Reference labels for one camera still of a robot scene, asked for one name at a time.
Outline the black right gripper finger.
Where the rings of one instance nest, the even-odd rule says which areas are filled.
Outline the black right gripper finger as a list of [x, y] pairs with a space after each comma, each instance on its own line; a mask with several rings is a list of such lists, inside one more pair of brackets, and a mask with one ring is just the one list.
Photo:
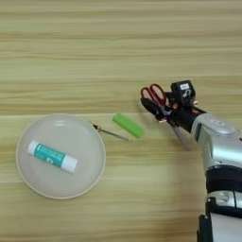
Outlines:
[[164, 114], [159, 106], [157, 106], [152, 100], [148, 98], [141, 98], [143, 107], [150, 112], [157, 120], [163, 120]]
[[176, 95], [173, 92], [166, 92], [166, 103], [170, 109], [173, 109], [176, 105]]

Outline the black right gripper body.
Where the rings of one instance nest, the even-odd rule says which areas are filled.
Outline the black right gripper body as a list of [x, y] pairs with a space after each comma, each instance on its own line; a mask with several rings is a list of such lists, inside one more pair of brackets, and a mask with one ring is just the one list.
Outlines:
[[180, 127], [188, 132], [191, 132], [195, 119], [205, 113], [204, 110], [188, 106], [178, 108], [177, 110], [164, 106], [164, 110], [167, 112], [165, 118], [171, 126]]

